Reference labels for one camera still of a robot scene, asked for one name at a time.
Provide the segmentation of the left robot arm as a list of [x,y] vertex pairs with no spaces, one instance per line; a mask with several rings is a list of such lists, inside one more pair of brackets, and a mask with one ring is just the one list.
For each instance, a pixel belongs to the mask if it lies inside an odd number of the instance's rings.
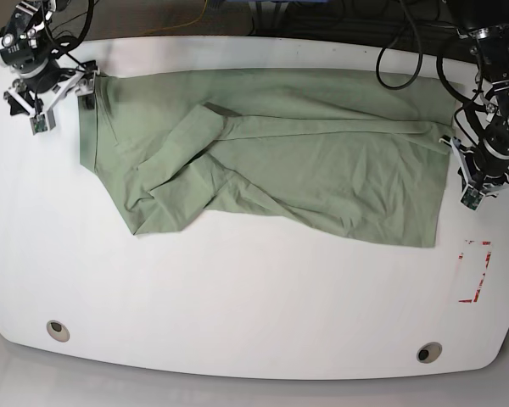
[[[461,107],[474,134],[466,148],[454,137],[443,142],[460,162],[462,193],[467,204],[494,196],[509,187],[509,1],[447,2],[456,34],[440,46],[436,71],[445,90]],[[444,55],[460,40],[472,43],[476,59],[476,89],[471,98],[447,80]]]

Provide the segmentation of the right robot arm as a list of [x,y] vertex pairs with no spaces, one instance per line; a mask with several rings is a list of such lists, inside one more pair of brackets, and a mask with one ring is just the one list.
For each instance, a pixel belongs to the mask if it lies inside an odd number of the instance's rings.
[[92,65],[82,63],[71,52],[85,40],[97,3],[89,1],[85,21],[78,36],[55,36],[50,27],[53,16],[70,5],[68,1],[21,1],[8,23],[0,30],[0,64],[18,79],[4,93],[10,114],[43,113],[39,98],[63,81],[86,74]]

